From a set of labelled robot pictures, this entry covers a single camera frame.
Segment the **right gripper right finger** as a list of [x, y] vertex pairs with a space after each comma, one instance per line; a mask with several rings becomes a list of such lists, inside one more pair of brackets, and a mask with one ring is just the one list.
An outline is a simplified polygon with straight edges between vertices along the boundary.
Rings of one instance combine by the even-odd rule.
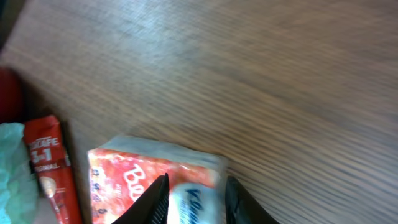
[[279, 224], [231, 175], [226, 181], [224, 199], [227, 224]]

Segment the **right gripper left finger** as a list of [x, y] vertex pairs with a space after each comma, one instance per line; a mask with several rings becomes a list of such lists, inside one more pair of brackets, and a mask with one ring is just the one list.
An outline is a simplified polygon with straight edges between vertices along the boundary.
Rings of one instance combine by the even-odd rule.
[[169, 208], [169, 177], [160, 175], [113, 224], [166, 224]]

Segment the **red white tissue packet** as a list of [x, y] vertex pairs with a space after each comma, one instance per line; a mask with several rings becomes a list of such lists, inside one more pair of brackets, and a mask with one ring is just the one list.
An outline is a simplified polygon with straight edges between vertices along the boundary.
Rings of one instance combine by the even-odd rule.
[[227, 159], [176, 144], [116, 136], [88, 151], [91, 220], [113, 223], [161, 175], [170, 184], [168, 223], [223, 221]]

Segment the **red sachet pack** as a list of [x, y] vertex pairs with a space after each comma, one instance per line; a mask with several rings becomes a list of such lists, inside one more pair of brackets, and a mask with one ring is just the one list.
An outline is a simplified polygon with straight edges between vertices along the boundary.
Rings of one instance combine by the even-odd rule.
[[59, 120], [54, 116], [24, 124], [24, 142], [44, 194], [59, 223], [82, 224], [72, 166], [63, 145]]

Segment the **mint green wipes packet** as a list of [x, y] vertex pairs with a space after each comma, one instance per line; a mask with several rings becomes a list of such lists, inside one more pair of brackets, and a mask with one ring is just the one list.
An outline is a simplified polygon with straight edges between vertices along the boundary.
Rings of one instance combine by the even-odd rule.
[[23, 142], [24, 125], [1, 125], [1, 224], [33, 223], [39, 190]]

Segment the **sriracha bottle green cap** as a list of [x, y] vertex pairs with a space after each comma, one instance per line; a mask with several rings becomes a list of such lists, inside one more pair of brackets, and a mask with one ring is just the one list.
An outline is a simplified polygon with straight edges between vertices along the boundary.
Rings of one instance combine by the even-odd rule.
[[24, 117], [24, 95], [19, 76], [1, 67], [1, 123], [21, 122]]

